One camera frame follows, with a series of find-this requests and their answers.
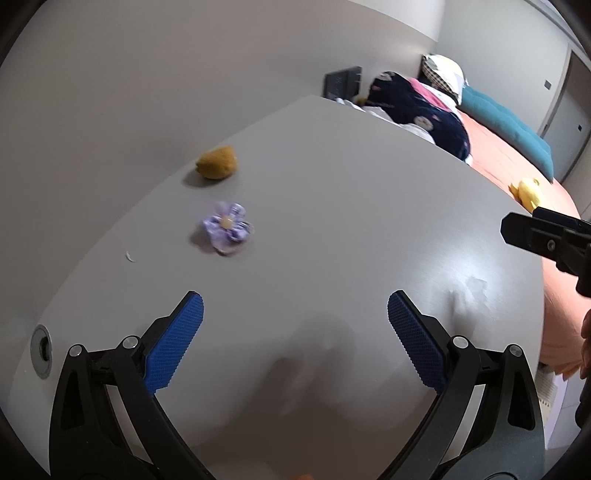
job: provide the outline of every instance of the long teal cushion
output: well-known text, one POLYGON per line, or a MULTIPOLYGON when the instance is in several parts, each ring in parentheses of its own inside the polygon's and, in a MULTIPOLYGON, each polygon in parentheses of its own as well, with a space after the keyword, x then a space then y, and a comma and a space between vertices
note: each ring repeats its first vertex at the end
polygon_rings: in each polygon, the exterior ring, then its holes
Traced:
POLYGON ((550 146, 508 108, 466 86, 459 109, 487 127, 527 158, 550 183, 554 164, 550 146))

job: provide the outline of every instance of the gray tabletop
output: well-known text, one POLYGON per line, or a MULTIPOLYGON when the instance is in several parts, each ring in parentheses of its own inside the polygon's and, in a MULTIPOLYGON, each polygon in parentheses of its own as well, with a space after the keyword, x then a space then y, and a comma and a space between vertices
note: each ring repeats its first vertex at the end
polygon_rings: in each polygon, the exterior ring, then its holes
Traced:
POLYGON ((434 398, 388 323, 395 290, 479 348, 520 344, 535 368, 541 262, 504 244, 502 218, 523 210, 487 179, 395 125, 313 96, 223 144, 236 150, 234 176, 206 183, 190 164, 162 182, 43 314, 54 368, 39 379, 27 347, 6 408, 43 465, 69 346, 140 335, 188 290, 203 296, 204 322, 157 397, 221 479, 373 479, 393 460, 434 398), (244 205, 255 228, 232 257, 199 229, 218 200, 244 205))

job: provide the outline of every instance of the pink bedding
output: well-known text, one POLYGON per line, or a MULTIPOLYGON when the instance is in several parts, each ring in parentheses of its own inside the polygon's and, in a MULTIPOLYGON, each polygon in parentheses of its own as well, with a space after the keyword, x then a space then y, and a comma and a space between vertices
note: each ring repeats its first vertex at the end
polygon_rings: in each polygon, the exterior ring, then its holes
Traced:
MULTIPOLYGON (((487 128, 462 113, 462 121, 472 146, 472 167, 501 190, 509 191, 511 183, 524 177, 536 178, 544 193, 547 208, 580 218, 570 195, 560 183, 548 182, 525 157, 487 128)), ((591 300, 576 293, 577 280, 559 272, 553 262, 543 258, 544 273, 544 333, 540 362, 550 365, 565 377, 573 375, 581 364, 580 336, 585 313, 591 300)))

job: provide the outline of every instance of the yellow toy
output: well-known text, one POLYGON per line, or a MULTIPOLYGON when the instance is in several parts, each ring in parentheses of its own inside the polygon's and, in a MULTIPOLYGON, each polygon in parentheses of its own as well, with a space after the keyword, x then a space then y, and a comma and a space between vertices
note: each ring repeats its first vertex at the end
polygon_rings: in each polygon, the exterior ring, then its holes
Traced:
POLYGON ((196 165, 197 171, 205 178, 221 180, 236 171, 238 161, 232 147, 220 147, 201 155, 196 165))
POLYGON ((530 213, 536 208, 544 206, 544 195, 538 179, 522 179, 517 187, 511 184, 509 189, 515 200, 520 202, 530 213))

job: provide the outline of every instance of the textured blue pad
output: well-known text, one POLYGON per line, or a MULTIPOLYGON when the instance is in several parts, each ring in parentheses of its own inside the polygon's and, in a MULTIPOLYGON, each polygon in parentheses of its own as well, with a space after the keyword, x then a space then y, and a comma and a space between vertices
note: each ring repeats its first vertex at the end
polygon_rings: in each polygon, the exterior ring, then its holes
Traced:
POLYGON ((441 394, 447 384, 445 356, 399 292, 388 300, 388 318, 422 382, 441 394))
POLYGON ((195 293, 146 357, 144 383, 151 395, 168 386, 202 321, 203 299, 195 293))

